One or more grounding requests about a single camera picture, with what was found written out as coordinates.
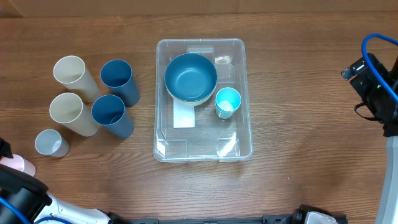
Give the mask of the small mint green cup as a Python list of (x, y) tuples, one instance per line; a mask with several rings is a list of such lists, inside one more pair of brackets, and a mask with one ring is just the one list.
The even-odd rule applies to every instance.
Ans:
[(233, 113), (234, 113), (234, 111), (223, 111), (223, 110), (219, 109), (218, 107), (216, 107), (215, 109), (216, 109), (216, 114), (217, 114), (217, 116), (218, 116), (219, 118), (221, 118), (221, 119), (228, 119), (228, 118), (230, 118), (230, 117), (233, 115)]

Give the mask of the small grey cup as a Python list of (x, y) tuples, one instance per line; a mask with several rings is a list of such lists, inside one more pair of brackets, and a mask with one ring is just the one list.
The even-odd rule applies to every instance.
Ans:
[(54, 129), (46, 129), (39, 133), (34, 145), (37, 152), (52, 157), (63, 157), (70, 149), (66, 139)]

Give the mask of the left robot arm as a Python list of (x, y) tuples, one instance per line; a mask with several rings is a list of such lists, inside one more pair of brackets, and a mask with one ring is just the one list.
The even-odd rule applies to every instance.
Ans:
[(1, 165), (1, 224), (90, 223), (127, 224), (113, 212), (81, 208), (56, 199), (35, 177)]

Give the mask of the tall cream cup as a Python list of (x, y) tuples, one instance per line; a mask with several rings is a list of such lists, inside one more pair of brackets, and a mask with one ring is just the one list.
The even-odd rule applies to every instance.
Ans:
[(100, 97), (99, 86), (80, 57), (69, 55), (61, 58), (53, 67), (53, 76), (85, 103)]
[(80, 134), (90, 137), (97, 133), (99, 124), (81, 98), (74, 93), (56, 96), (49, 107), (50, 117), (57, 123)]

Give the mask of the small pink cup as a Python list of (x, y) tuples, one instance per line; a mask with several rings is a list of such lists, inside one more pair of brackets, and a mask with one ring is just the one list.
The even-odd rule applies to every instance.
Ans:
[(35, 175), (36, 168), (31, 162), (17, 154), (13, 154), (12, 156), (13, 158), (3, 157), (1, 159), (1, 164), (29, 174), (32, 177)]

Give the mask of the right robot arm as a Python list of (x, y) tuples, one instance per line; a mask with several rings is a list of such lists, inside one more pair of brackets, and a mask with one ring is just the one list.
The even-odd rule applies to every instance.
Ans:
[(354, 108), (366, 106), (372, 116), (365, 119), (381, 123), (386, 138), (386, 173), (375, 222), (397, 224), (397, 103), (380, 85), (370, 66), (394, 91), (397, 91), (397, 76), (393, 76), (374, 54), (367, 53), (366, 56), (369, 62), (362, 57), (348, 71), (353, 77), (350, 84), (362, 99)]

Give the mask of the small light blue cup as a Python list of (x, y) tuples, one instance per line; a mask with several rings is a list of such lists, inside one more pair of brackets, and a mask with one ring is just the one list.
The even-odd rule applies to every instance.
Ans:
[(234, 113), (240, 107), (241, 102), (239, 91), (231, 87), (219, 90), (215, 98), (216, 107), (224, 113)]

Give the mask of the tall blue cup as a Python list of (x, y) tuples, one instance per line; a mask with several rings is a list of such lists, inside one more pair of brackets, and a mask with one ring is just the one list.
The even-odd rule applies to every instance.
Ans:
[(92, 105), (94, 120), (115, 136), (126, 139), (134, 132), (134, 122), (120, 97), (103, 95)]
[(116, 95), (127, 107), (136, 105), (140, 100), (132, 67), (124, 60), (116, 59), (105, 63), (100, 71), (101, 81)]

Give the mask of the dark blue bowl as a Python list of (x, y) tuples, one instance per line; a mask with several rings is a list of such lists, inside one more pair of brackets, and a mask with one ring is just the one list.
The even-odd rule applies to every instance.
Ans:
[(168, 64), (164, 82), (173, 98), (196, 103), (213, 94), (218, 83), (218, 74), (213, 62), (205, 56), (182, 54)]

